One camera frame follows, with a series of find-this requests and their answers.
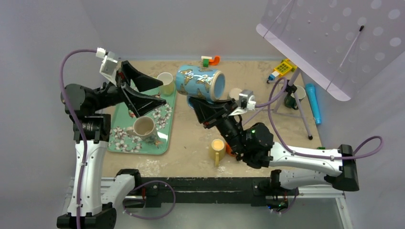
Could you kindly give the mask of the blue mug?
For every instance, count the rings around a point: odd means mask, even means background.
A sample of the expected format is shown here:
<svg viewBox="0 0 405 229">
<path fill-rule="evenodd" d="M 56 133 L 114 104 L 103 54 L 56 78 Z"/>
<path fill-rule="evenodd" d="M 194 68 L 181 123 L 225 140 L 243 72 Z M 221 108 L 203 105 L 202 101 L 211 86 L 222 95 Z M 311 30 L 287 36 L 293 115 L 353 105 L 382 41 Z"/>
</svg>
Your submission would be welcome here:
<svg viewBox="0 0 405 229">
<path fill-rule="evenodd" d="M 176 73 L 175 85 L 179 94 L 215 102 L 224 93 L 225 75 L 218 69 L 183 65 Z"/>
</svg>

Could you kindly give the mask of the light green mug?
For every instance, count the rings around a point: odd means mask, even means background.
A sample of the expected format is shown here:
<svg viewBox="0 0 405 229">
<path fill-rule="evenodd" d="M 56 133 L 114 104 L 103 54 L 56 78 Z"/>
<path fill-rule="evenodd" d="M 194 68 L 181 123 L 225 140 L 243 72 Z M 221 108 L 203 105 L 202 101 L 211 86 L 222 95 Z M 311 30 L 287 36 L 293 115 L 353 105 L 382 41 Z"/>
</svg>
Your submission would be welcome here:
<svg viewBox="0 0 405 229">
<path fill-rule="evenodd" d="M 157 79 L 160 80 L 163 85 L 159 86 L 159 91 L 161 95 L 170 96 L 174 93 L 175 85 L 174 78 L 171 73 L 163 72 L 157 76 Z"/>
</svg>

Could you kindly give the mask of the tan floral mug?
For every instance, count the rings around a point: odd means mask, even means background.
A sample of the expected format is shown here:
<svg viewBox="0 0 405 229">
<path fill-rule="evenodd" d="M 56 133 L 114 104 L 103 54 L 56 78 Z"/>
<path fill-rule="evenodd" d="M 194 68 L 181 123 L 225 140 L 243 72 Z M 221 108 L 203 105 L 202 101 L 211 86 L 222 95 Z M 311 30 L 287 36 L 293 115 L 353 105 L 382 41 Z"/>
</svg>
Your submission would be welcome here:
<svg viewBox="0 0 405 229">
<path fill-rule="evenodd" d="M 133 126 L 126 128 L 126 133 L 139 137 L 147 144 L 155 144 L 159 139 L 155 121 L 148 116 L 137 118 Z"/>
</svg>

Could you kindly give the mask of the beige floral mug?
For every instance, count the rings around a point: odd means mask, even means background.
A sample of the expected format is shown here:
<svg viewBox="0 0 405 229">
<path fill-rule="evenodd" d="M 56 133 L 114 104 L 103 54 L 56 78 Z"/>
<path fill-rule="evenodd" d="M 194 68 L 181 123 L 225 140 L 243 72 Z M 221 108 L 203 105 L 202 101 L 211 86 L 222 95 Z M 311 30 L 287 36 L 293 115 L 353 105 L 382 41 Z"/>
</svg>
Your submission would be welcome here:
<svg viewBox="0 0 405 229">
<path fill-rule="evenodd" d="M 235 99 L 236 101 L 239 100 L 239 94 L 242 92 L 240 88 L 232 88 L 227 95 L 228 99 Z"/>
</svg>

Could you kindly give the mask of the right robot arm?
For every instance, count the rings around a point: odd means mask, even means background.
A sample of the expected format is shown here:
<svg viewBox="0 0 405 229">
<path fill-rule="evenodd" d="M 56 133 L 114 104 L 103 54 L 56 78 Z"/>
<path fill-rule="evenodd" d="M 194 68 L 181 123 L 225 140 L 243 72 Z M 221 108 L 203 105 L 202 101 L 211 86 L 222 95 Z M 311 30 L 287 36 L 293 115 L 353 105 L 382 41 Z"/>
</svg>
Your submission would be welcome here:
<svg viewBox="0 0 405 229">
<path fill-rule="evenodd" d="M 208 101 L 188 97 L 198 122 L 205 129 L 216 127 L 229 145 L 232 155 L 249 167 L 295 167 L 298 174 L 272 172 L 268 188 L 274 194 L 301 186 L 327 184 L 341 191 L 358 191 L 359 181 L 353 148 L 340 145 L 337 149 L 309 149 L 275 142 L 268 127 L 258 122 L 244 129 L 235 118 L 255 108 L 254 96 L 248 99 Z"/>
</svg>

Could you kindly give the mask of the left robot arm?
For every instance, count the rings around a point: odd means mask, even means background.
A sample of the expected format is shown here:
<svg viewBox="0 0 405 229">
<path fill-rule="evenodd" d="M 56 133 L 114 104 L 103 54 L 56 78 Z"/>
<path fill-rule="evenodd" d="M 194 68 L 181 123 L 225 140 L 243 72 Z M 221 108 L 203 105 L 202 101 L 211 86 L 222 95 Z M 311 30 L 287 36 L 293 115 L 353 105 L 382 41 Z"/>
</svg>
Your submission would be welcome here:
<svg viewBox="0 0 405 229">
<path fill-rule="evenodd" d="M 104 83 L 96 89 L 60 81 L 61 101 L 73 121 L 76 171 L 67 212 L 57 218 L 59 229 L 112 229 L 126 195 L 141 192 L 142 182 L 136 169 L 120 170 L 107 191 L 101 191 L 111 130 L 111 115 L 101 110 L 125 103 L 136 117 L 144 116 L 165 105 L 164 99 L 145 94 L 159 86 L 162 81 L 141 73 L 127 61 L 116 71 L 114 83 Z"/>
</svg>

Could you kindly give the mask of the yellow mug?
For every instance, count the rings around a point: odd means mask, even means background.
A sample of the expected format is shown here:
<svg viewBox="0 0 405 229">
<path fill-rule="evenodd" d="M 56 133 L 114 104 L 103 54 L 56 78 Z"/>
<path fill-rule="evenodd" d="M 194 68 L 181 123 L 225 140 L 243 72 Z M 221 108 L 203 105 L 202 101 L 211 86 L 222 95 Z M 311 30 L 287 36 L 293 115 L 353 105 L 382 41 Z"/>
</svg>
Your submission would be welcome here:
<svg viewBox="0 0 405 229">
<path fill-rule="evenodd" d="M 226 153 L 225 142 L 221 139 L 214 139 L 209 147 L 209 158 L 214 161 L 214 166 L 219 167 L 220 161 Z"/>
</svg>

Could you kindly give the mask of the orange mug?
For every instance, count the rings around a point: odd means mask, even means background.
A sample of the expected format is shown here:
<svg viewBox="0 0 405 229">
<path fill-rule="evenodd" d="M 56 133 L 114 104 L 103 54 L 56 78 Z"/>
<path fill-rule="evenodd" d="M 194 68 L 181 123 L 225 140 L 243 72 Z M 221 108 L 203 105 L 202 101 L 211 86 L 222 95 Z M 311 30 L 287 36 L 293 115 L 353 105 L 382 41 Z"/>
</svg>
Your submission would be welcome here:
<svg viewBox="0 0 405 229">
<path fill-rule="evenodd" d="M 229 156 L 235 157 L 235 154 L 233 153 L 231 147 L 227 143 L 225 144 L 225 151 Z"/>
</svg>

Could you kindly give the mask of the orange green block toy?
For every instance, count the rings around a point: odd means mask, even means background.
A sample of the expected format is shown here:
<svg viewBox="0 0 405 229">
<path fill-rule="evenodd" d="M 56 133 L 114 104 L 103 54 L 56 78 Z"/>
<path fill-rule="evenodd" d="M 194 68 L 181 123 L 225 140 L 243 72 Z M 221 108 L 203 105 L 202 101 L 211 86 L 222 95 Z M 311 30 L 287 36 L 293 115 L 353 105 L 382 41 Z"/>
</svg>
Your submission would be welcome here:
<svg viewBox="0 0 405 229">
<path fill-rule="evenodd" d="M 209 67 L 211 65 L 218 65 L 220 62 L 220 56 L 201 56 L 202 66 Z"/>
</svg>

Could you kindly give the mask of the green floral tray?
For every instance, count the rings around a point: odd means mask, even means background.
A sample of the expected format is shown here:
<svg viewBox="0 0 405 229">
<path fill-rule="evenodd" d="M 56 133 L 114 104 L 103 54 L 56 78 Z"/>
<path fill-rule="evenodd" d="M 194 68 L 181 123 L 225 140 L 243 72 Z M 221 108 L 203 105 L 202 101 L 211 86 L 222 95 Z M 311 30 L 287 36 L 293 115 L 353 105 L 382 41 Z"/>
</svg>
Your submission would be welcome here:
<svg viewBox="0 0 405 229">
<path fill-rule="evenodd" d="M 125 103 L 115 106 L 111 121 L 108 150 L 117 153 L 161 155 L 166 152 L 171 137 L 176 93 L 163 95 L 159 88 L 145 92 L 166 100 L 141 118 L 136 118 Z"/>
</svg>

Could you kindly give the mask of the tripod stand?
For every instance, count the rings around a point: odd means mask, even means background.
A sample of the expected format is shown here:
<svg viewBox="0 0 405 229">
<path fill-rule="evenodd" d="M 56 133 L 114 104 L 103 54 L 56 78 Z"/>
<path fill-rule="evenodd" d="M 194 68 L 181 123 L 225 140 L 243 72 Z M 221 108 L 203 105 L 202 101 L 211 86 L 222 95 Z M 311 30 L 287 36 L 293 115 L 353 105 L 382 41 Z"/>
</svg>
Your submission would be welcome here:
<svg viewBox="0 0 405 229">
<path fill-rule="evenodd" d="M 278 93 L 278 97 L 274 96 L 274 102 L 277 102 L 277 104 L 275 105 L 275 107 L 274 107 L 273 109 L 267 108 L 267 111 L 268 111 L 268 112 L 272 112 L 272 113 L 274 113 L 274 114 L 278 114 L 278 115 L 290 116 L 290 117 L 295 117 L 295 118 L 299 118 L 299 117 L 300 117 L 300 118 L 302 119 L 302 121 L 303 121 L 303 123 L 304 123 L 304 126 L 305 126 L 305 128 L 306 128 L 306 131 L 307 131 L 307 133 L 308 133 L 308 139 L 309 139 L 309 140 L 312 140 L 312 139 L 313 139 L 313 136 L 312 136 L 312 133 L 311 133 L 311 131 L 310 131 L 310 129 L 309 129 L 309 124 L 308 124 L 307 119 L 306 119 L 306 117 L 305 117 L 304 111 L 302 110 L 301 101 L 299 100 L 299 97 L 298 97 L 297 92 L 296 92 L 296 91 L 292 92 L 292 88 L 293 88 L 293 86 L 294 86 L 294 82 L 296 81 L 296 79 L 297 79 L 298 75 L 300 74 L 300 72 L 301 72 L 301 69 L 300 69 L 300 68 L 297 68 L 297 69 L 294 71 L 294 73 L 293 73 L 291 79 L 290 79 L 290 80 L 287 80 L 287 82 L 285 83 L 285 85 L 288 86 L 288 90 L 282 88 L 282 89 L 279 91 L 279 93 Z M 278 109 L 279 109 L 279 107 L 281 106 L 281 102 L 283 102 L 284 99 L 285 99 L 287 96 L 290 96 L 291 94 L 293 94 L 292 98 L 295 99 L 296 109 L 299 110 L 300 116 L 292 115 L 292 114 L 284 114 L 284 113 L 279 113 L 279 112 L 278 112 Z"/>
</svg>

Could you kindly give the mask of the blue cylinder toy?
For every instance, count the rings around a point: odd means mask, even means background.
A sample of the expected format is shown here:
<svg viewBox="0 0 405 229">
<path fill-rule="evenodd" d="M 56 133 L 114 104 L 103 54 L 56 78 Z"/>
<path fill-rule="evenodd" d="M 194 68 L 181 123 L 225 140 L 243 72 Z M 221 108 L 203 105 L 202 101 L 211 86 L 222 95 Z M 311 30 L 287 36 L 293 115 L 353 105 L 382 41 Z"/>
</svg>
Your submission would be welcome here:
<svg viewBox="0 0 405 229">
<path fill-rule="evenodd" d="M 307 93 L 307 97 L 309 99 L 309 104 L 311 106 L 312 114 L 315 120 L 316 125 L 321 124 L 321 115 L 320 115 L 320 110 L 319 110 L 319 105 L 318 101 L 316 98 L 316 90 L 315 86 L 312 83 L 308 83 L 305 86 L 305 90 Z"/>
</svg>

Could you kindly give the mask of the perforated white panel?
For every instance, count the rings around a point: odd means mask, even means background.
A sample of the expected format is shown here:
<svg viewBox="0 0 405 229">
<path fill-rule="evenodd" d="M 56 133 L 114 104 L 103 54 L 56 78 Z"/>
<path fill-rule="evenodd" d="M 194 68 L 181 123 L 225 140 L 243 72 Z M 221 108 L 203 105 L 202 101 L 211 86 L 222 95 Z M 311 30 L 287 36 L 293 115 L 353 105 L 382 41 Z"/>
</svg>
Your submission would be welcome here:
<svg viewBox="0 0 405 229">
<path fill-rule="evenodd" d="M 339 101 L 405 51 L 402 0 L 270 0 L 257 33 Z"/>
</svg>

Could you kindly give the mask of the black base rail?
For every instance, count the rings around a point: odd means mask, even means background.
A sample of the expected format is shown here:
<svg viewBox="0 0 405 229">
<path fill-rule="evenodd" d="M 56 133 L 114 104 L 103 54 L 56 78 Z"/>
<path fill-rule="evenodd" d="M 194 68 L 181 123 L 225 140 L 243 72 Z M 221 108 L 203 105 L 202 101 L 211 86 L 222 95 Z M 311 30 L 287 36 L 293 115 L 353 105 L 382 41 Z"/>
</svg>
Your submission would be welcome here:
<svg viewBox="0 0 405 229">
<path fill-rule="evenodd" d="M 129 196 L 138 196 L 147 208 L 173 202 L 286 208 L 287 198 L 297 192 L 282 188 L 269 177 L 143 177 L 136 179 L 136 188 Z"/>
</svg>

